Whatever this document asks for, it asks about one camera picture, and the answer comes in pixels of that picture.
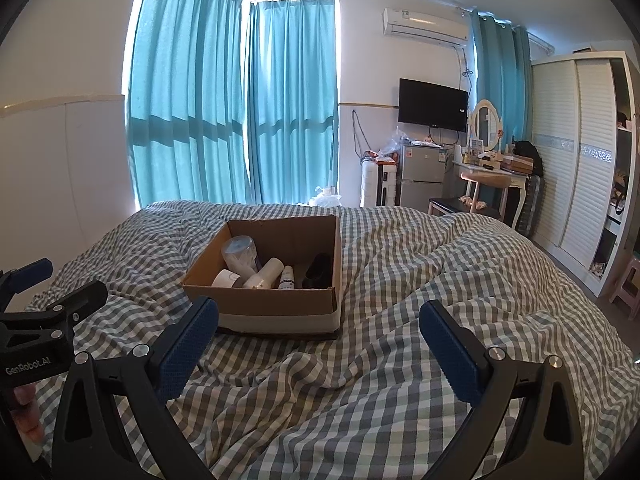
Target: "open cardboard box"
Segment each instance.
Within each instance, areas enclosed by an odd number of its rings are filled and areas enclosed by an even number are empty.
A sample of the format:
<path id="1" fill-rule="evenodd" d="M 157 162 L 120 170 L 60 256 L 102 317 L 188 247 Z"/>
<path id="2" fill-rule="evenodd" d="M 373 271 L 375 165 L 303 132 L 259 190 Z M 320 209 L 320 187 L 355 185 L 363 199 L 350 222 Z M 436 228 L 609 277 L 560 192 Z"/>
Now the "open cardboard box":
<path id="1" fill-rule="evenodd" d="M 226 263 L 220 249 L 234 236 L 254 239 L 265 264 L 277 258 L 294 269 L 295 290 L 213 287 Z M 305 290 L 302 279 L 316 254 L 333 255 L 332 286 Z M 189 269 L 182 286 L 191 301 L 212 298 L 220 312 L 219 332 L 287 338 L 335 338 L 340 330 L 340 222 L 335 216 L 273 220 L 231 220 L 220 229 Z"/>

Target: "mini refrigerator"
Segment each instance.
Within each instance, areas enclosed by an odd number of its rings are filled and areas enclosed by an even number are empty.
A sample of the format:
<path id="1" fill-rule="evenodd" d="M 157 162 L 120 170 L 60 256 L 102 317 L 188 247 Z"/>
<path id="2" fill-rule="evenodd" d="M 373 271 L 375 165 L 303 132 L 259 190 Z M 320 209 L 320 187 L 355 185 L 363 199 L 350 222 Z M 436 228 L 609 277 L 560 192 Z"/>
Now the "mini refrigerator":
<path id="1" fill-rule="evenodd" d="M 430 198 L 442 198 L 447 150 L 427 146 L 402 147 L 399 205 L 427 212 Z"/>

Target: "mirror frame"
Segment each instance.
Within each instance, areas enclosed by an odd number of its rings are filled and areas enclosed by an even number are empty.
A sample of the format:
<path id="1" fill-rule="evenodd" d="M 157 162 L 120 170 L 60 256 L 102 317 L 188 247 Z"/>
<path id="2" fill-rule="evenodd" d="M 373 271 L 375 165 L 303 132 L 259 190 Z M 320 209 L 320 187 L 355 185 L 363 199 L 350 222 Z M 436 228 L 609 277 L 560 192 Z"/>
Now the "mirror frame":
<path id="1" fill-rule="evenodd" d="M 496 124 L 496 127 L 497 127 L 494 140 L 490 140 L 490 142 L 484 147 L 484 150 L 486 152 L 490 152 L 496 146 L 498 146 L 502 141 L 502 136 L 503 136 L 502 118 L 500 117 L 500 115 L 498 115 L 498 110 L 495 109 L 495 106 L 492 104 L 491 101 L 489 101 L 487 99 L 482 99 L 476 105 L 476 108 L 474 108 L 474 111 L 471 114 L 471 118 L 469 119 L 469 132 L 471 134 L 471 137 L 473 137 L 475 139 L 479 139 L 478 133 L 476 132 L 476 121 L 478 120 L 478 115 L 479 115 L 480 110 L 482 108 L 488 108 L 489 109 L 489 113 L 494 115 L 495 124 Z"/>

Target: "blue gripper pad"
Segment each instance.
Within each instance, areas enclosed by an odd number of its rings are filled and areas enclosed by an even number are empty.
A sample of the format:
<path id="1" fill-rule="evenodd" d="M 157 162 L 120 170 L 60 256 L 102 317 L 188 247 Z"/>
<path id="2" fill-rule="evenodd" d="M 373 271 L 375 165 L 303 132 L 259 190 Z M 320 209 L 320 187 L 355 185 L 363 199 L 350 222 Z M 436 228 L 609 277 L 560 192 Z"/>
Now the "blue gripper pad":
<path id="1" fill-rule="evenodd" d="M 28 288 L 48 280 L 52 274 L 53 264 L 46 258 L 14 270 L 11 274 L 11 292 L 20 294 Z"/>
<path id="2" fill-rule="evenodd" d="M 180 397 L 217 328 L 216 302 L 200 297 L 178 323 L 158 336 L 147 370 L 160 403 Z"/>
<path id="3" fill-rule="evenodd" d="M 420 308 L 420 333 L 435 355 L 456 397 L 477 406 L 489 379 L 484 346 L 437 301 Z"/>

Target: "louvered sliding door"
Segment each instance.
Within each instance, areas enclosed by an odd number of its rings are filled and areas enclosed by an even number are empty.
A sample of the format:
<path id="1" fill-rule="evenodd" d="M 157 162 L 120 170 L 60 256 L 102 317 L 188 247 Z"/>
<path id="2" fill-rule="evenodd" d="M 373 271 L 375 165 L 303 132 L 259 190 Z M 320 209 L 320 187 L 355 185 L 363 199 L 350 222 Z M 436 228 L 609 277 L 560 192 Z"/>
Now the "louvered sliding door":
<path id="1" fill-rule="evenodd" d="M 616 95 L 608 59 L 576 62 L 580 155 L 571 209 L 560 247 L 589 268 L 607 217 L 616 160 Z"/>
<path id="2" fill-rule="evenodd" d="M 533 67 L 533 144 L 545 190 L 537 234 L 560 246 L 574 192 L 578 158 L 578 85 L 574 61 Z"/>

